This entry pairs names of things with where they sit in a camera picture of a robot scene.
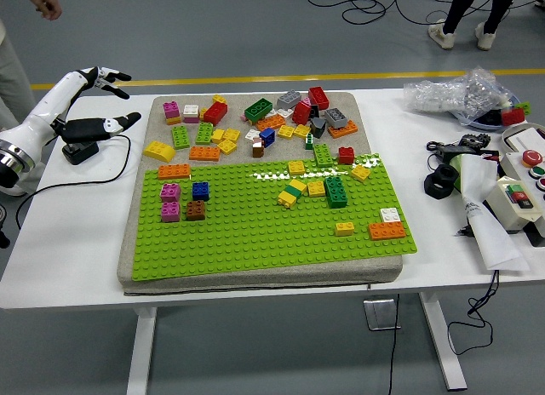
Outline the person's left hand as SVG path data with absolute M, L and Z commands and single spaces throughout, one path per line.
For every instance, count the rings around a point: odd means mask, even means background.
M 62 14 L 59 0 L 29 0 L 45 20 L 57 20 Z

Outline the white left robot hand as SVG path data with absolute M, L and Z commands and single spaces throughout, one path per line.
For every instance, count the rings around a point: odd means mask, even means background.
M 58 117 L 74 105 L 79 95 L 93 87 L 127 100 L 129 95 L 115 82 L 131 76 L 107 67 L 91 67 L 67 73 L 32 109 L 23 123 L 1 133 L 1 150 L 36 162 L 46 143 L 59 135 L 67 144 L 108 140 L 132 127 L 141 114 L 121 117 L 92 117 L 56 124 Z

